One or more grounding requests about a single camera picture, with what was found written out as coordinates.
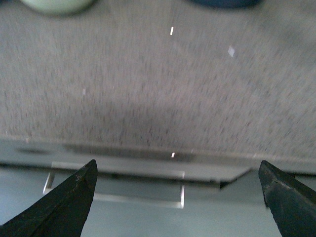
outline gray cabinet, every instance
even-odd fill
[[[47,171],[0,169],[0,222],[42,197]],[[56,174],[54,186],[68,177]],[[256,172],[220,192],[186,185],[183,209],[129,201],[92,203],[82,237],[279,237],[265,208]],[[98,178],[96,192],[127,197],[179,200],[179,185]]]

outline metal drawer handle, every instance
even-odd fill
[[[51,190],[53,190],[52,185],[53,185],[54,179],[55,179],[55,173],[50,172],[48,174],[48,177],[44,186],[44,190],[43,190],[44,195],[49,193]],[[160,207],[183,209],[184,208],[184,185],[181,185],[180,196],[181,196],[180,201],[166,201],[166,200],[153,199],[153,198],[128,197],[128,196],[122,196],[122,195],[109,195],[109,194],[94,193],[93,200],[131,202],[131,203],[147,204],[147,205],[154,205],[154,206],[160,206]]]

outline white bowl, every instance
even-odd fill
[[[45,14],[70,14],[89,6],[94,0],[21,0],[30,8]]]

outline speckled countertop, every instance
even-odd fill
[[[315,10],[99,0],[47,17],[2,1],[0,138],[313,158]]]

